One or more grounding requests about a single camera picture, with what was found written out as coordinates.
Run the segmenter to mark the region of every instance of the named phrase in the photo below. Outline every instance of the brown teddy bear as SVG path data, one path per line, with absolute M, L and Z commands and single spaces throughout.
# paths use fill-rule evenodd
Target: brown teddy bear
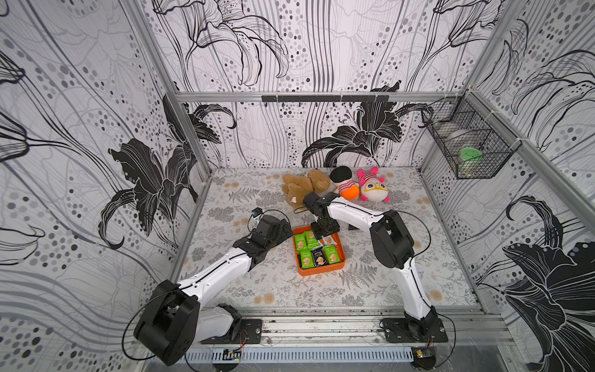
M 325 192 L 331 185 L 331 180 L 324 172 L 313 169 L 308 176 L 283 175 L 281 190 L 286 195 L 286 201 L 293 208 L 303 207 L 303 197 L 312 191 Z

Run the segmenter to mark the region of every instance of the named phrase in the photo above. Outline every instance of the black plush hat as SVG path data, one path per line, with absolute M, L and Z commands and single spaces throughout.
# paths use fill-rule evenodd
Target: black plush hat
M 333 183 L 339 183 L 346 180 L 350 180 L 352 176 L 353 173 L 351 173 L 351 169 L 349 169 L 349 167 L 346 167 L 345 165 L 341 165 L 340 167 L 333 169 L 330 175 L 330 179 L 331 181 L 333 181 Z

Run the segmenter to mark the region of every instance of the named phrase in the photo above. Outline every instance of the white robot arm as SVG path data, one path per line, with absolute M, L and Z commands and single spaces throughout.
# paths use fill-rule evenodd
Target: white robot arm
M 379 213 L 378 211 L 354 204 L 345 198 L 336 197 L 336 194 L 334 193 L 327 194 L 322 198 L 319 198 L 318 195 L 315 194 L 309 194 L 304 200 L 304 203 L 309 204 L 309 207 L 307 206 L 308 209 L 314 210 L 320 214 L 319 216 L 315 213 L 317 222 L 314 224 L 314 226 L 312 226 L 315 234 L 317 233 L 316 230 L 318 230 L 319 235 L 328 236 L 334 233 L 333 230 L 338 226 L 336 225 L 330 230 L 321 231 L 320 227 L 328 226 L 329 222 L 322 221 L 322 219 L 325 218 L 325 215 L 323 211 L 321 211 L 319 208 L 317 209 L 318 206 L 326 207 L 328 217 L 330 217 L 332 220 L 341 220 L 357 227 L 364 232 L 368 232 L 372 238 L 374 253 L 376 254 L 378 260 L 383 265 L 394 270 L 395 280 L 399 285 L 399 289 L 403 296 L 405 312 L 417 320 L 422 320 L 426 315 L 428 315 L 428 313 L 431 311 L 431 308 L 427 305 L 429 301 L 421 287 L 421 281 L 419 280 L 417 269 L 415 268 L 415 259 L 413 258 L 413 239 L 409 235 L 405 224 L 396 212 L 391 213 L 391 211 L 389 211 Z M 395 224 L 393 226 L 393 228 L 396 227 L 394 238 L 398 240 L 397 244 L 400 243 L 401 245 L 406 246 L 410 245 L 410 247 L 405 247 L 405 249 L 400 252 L 402 257 L 398 261 L 393 261 L 390 257 L 386 257 L 387 255 L 390 255 L 390 252 L 387 251 L 390 249 L 390 247 L 385 247 L 382 243 L 382 239 L 379 236 L 384 226 L 384 220 L 387 218 L 397 218 L 397 221 L 394 221 Z M 386 232 L 387 236 L 391 237 L 392 231 L 388 229 Z
M 339 231 L 337 220 L 369 233 L 376 258 L 394 270 L 405 305 L 407 334 L 413 340 L 427 340 L 428 332 L 439 320 L 421 288 L 414 241 L 400 215 L 396 211 L 378 213 L 332 192 L 323 197 L 312 192 L 304 197 L 303 204 L 316 218 L 311 227 L 319 239 Z M 190 278 L 177 284 L 166 280 L 154 290 L 134 336 L 166 365 L 181 358 L 193 341 L 214 336 L 225 336 L 230 341 L 236 338 L 241 315 L 233 307 L 219 304 L 202 310 L 202 305 L 262 262 L 269 249 L 293 236 L 285 219 L 262 214 L 259 208 L 255 211 L 253 215 L 259 216 L 257 228 L 237 240 L 222 258 Z

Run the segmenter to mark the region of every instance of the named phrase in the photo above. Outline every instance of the orange tray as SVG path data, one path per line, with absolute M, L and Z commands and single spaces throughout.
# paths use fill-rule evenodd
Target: orange tray
M 310 226 L 298 227 L 297 229 L 293 229 L 293 234 L 294 235 L 301 234 L 304 231 L 308 231 L 308 230 L 312 230 L 312 228 Z M 322 267 L 307 268 L 305 270 L 302 270 L 302 268 L 299 267 L 298 250 L 296 249 L 296 241 L 292 237 L 293 252 L 296 255 L 297 272 L 299 272 L 299 274 L 301 276 L 328 273 L 330 271 L 341 270 L 343 268 L 343 266 L 345 266 L 345 261 L 346 261 L 345 252 L 343 252 L 343 246 L 341 245 L 341 239 L 339 239 L 339 234 L 333 234 L 331 236 L 333 237 L 334 241 L 337 243 L 335 245 L 335 248 L 337 248 L 337 253 L 339 254 L 339 258 L 341 259 L 341 262 L 337 262 L 336 264 L 326 265 L 326 266 L 322 266 Z

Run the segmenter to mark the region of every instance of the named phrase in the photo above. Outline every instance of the red wire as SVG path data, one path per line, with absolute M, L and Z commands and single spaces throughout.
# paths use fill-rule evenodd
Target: red wire
M 234 350 L 234 351 L 232 351 L 232 352 L 238 352 L 238 351 L 242 350 L 242 348 L 243 348 L 243 347 L 244 347 L 244 345 L 246 344 L 246 341 L 248 341 L 248 332 L 246 332 L 246 330 L 244 330 L 244 329 L 242 330 L 242 332 L 246 333 L 246 337 L 244 337 L 244 341 L 242 342 L 242 344 L 240 345 L 240 347 L 239 347 L 239 348 L 237 348 L 237 349 L 235 349 L 235 350 Z
M 242 345 L 240 346 L 240 348 L 238 349 L 238 351 L 242 350 L 242 348 L 244 347 L 244 345 L 246 344 L 246 341 L 248 341 L 248 332 L 246 332 L 245 329 L 242 330 L 244 333 L 246 333 L 246 337 L 244 337 L 244 342 L 242 342 Z

